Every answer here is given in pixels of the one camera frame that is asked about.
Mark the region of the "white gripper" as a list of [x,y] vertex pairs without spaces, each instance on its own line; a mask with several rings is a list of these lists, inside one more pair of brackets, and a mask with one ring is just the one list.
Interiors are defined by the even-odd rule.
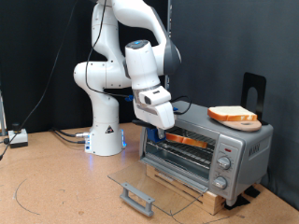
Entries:
[[164,130],[175,125],[173,107],[170,103],[171,94],[163,87],[145,91],[134,91],[134,111],[141,119],[155,127],[159,139],[164,139]]

